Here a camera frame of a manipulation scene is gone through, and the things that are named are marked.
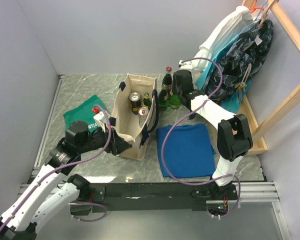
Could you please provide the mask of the dark cola glass bottle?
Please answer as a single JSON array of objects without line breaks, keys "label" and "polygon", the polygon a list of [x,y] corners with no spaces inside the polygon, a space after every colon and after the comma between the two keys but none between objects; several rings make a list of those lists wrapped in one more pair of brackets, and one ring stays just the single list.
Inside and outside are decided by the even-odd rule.
[{"label": "dark cola glass bottle", "polygon": [[171,94],[172,86],[173,86],[173,77],[172,77],[172,67],[167,66],[166,67],[166,73],[163,77],[162,84],[166,85],[166,90],[168,94]]}]

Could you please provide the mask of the beige canvas tote bag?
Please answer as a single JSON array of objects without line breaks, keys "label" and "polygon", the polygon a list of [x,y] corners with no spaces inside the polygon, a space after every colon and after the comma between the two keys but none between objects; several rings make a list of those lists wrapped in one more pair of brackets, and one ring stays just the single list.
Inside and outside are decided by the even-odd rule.
[{"label": "beige canvas tote bag", "polygon": [[[143,100],[144,93],[149,94],[151,108],[143,124],[140,125],[138,114],[133,113],[130,95],[137,93]],[[145,157],[148,139],[159,122],[159,106],[157,105],[157,78],[143,75],[127,74],[124,81],[119,84],[119,90],[115,98],[111,113],[111,127],[118,137],[124,140],[124,145],[129,148],[117,155],[142,161]]]}]

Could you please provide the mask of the green glass bottle front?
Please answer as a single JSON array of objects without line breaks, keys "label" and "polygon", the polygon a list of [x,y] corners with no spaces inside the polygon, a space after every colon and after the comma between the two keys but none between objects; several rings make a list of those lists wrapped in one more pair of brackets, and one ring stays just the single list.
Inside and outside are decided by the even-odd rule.
[{"label": "green glass bottle front", "polygon": [[165,111],[169,107],[169,92],[166,84],[161,86],[161,91],[158,95],[158,105],[160,111]]}]

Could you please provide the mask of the red silver beverage can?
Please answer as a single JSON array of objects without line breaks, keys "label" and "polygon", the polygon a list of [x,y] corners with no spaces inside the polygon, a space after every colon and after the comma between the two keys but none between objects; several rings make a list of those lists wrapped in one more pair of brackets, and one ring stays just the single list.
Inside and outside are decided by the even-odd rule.
[{"label": "red silver beverage can", "polygon": [[149,109],[147,107],[140,107],[138,110],[138,123],[139,127],[142,128],[147,120]]}]

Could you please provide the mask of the green glass bottle gold cap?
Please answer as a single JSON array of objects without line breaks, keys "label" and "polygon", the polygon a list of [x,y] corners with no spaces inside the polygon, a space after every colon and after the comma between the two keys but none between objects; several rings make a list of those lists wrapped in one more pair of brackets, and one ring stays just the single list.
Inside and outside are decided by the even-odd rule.
[{"label": "green glass bottle gold cap", "polygon": [[151,101],[151,98],[150,98],[150,94],[148,92],[145,92],[144,95],[143,95],[143,106],[145,108],[147,108],[148,110],[151,108],[152,106],[152,101]]}]

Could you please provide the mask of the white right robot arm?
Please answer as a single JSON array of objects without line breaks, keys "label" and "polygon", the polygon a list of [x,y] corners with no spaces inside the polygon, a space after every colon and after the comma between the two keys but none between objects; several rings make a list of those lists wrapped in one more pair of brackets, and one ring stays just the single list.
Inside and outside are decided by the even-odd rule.
[{"label": "white right robot arm", "polygon": [[172,90],[180,103],[190,111],[199,108],[196,114],[217,130],[219,160],[211,177],[214,183],[210,185],[209,193],[212,198],[221,199],[231,185],[238,164],[253,147],[248,119],[242,113],[236,115],[223,109],[200,90],[194,89],[189,70],[177,70],[172,79]]}]

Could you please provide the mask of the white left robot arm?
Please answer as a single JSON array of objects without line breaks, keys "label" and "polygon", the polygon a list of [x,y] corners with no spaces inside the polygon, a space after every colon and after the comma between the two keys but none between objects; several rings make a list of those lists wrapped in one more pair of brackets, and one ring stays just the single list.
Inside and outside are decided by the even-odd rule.
[{"label": "white left robot arm", "polygon": [[118,136],[114,128],[98,127],[89,131],[84,121],[71,123],[32,183],[0,215],[0,240],[34,240],[39,228],[62,205],[92,204],[90,182],[79,174],[70,175],[82,162],[81,155],[100,149],[116,156],[130,148],[132,145]]}]

